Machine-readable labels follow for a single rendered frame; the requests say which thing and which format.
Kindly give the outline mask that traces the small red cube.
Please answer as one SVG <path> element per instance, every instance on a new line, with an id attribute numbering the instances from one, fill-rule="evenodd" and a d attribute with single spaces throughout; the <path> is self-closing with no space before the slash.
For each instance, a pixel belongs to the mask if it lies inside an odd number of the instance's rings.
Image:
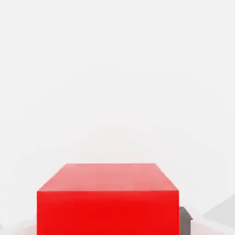
<path id="1" fill-rule="evenodd" d="M 37 235 L 179 235 L 179 190 L 153 163 L 66 164 L 37 191 Z"/>

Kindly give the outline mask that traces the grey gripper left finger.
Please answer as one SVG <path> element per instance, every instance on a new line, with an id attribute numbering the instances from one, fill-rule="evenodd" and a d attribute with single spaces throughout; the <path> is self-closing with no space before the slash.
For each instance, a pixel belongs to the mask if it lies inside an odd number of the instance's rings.
<path id="1" fill-rule="evenodd" d="M 15 235 L 37 235 L 36 220 L 29 220 L 20 224 L 15 231 Z"/>

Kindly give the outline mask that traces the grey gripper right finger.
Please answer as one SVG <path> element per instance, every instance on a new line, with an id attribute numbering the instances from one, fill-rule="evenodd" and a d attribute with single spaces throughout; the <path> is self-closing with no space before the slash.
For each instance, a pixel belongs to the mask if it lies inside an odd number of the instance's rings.
<path id="1" fill-rule="evenodd" d="M 203 217 L 190 214 L 185 207 L 179 207 L 179 235 L 218 235 Z"/>

